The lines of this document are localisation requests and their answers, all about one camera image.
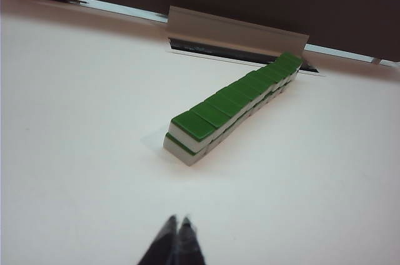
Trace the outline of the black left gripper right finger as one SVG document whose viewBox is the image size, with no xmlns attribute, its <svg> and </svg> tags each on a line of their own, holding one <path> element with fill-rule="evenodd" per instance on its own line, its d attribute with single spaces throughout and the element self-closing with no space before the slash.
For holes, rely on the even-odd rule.
<svg viewBox="0 0 400 265">
<path fill-rule="evenodd" d="M 176 264 L 205 265 L 195 228 L 188 217 L 182 221 L 177 232 Z"/>
</svg>

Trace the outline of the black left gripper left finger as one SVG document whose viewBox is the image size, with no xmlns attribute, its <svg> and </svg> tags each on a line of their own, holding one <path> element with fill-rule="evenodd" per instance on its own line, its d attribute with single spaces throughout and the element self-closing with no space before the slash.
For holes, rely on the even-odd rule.
<svg viewBox="0 0 400 265">
<path fill-rule="evenodd" d="M 172 264 L 176 247 L 177 226 L 176 215 L 170 216 L 157 232 L 156 237 L 138 264 Z"/>
</svg>

